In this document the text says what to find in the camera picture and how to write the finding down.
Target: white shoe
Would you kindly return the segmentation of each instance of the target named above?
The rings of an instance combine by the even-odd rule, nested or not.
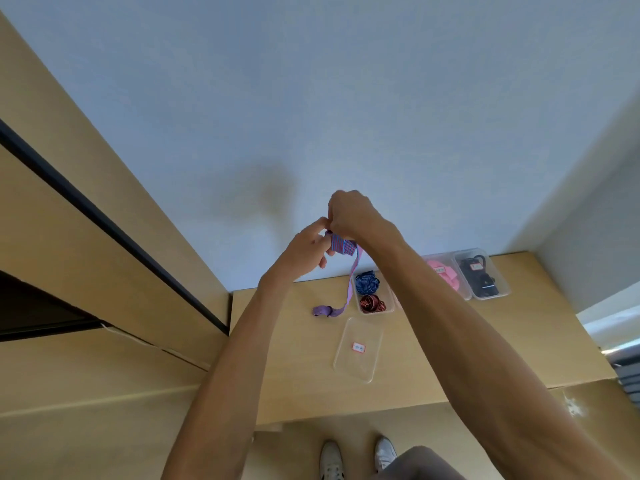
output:
[[[344,480],[342,455],[338,443],[327,440],[320,453],[320,480]]]
[[[376,443],[376,451],[374,454],[374,462],[376,464],[376,471],[380,473],[387,468],[393,460],[398,457],[396,449],[394,448],[389,438],[381,436]]]

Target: transparent storage box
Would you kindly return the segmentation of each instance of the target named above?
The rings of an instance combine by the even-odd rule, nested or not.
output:
[[[382,327],[366,318],[350,317],[333,360],[333,370],[370,383],[378,362]]]
[[[378,270],[374,270],[374,272],[376,274],[376,278],[380,280],[380,286],[378,287],[378,290],[373,294],[376,295],[381,301],[385,302],[385,306],[387,307],[387,309],[384,312],[365,313],[363,311],[362,306],[360,306],[360,299],[362,298],[362,295],[356,291],[356,277],[362,272],[354,273],[351,277],[351,281],[353,284],[353,296],[354,298],[356,298],[356,306],[358,307],[358,311],[367,317],[373,315],[381,315],[383,313],[391,313],[396,310],[395,295],[393,294],[393,291],[391,291],[391,287],[389,286],[387,280]]]
[[[436,273],[465,300],[471,299],[471,288],[453,257],[453,253],[429,254],[422,256]]]
[[[511,293],[507,281],[484,250],[457,251],[454,258],[475,298],[498,298]]]

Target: human arm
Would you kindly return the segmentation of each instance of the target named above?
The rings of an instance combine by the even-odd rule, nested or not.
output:
[[[325,218],[298,233],[263,275],[218,361],[207,373],[164,467],[163,480],[240,478],[258,414],[269,342],[293,281],[324,267]]]
[[[329,219],[379,266],[453,409],[505,478],[627,478],[366,197],[335,193]]]

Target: pants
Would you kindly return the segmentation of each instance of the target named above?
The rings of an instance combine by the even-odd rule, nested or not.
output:
[[[405,451],[371,480],[465,480],[446,461],[425,446]]]

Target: purple strap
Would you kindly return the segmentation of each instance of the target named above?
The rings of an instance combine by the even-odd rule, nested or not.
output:
[[[353,296],[353,285],[351,284],[351,277],[353,276],[353,272],[356,270],[356,267],[358,266],[358,262],[360,261],[360,257],[363,254],[362,248],[359,245],[357,245],[355,241],[345,241],[343,238],[338,236],[338,234],[332,234],[331,249],[337,253],[347,254],[349,256],[353,256],[354,251],[356,252],[356,261],[353,262],[353,265],[351,266],[351,272],[349,273],[349,287],[347,288],[347,303],[345,303],[342,308],[333,308],[328,305],[316,306],[314,308],[314,315],[316,317],[320,315],[325,315],[327,317],[337,317],[347,307],[347,305],[351,301],[351,297]]]

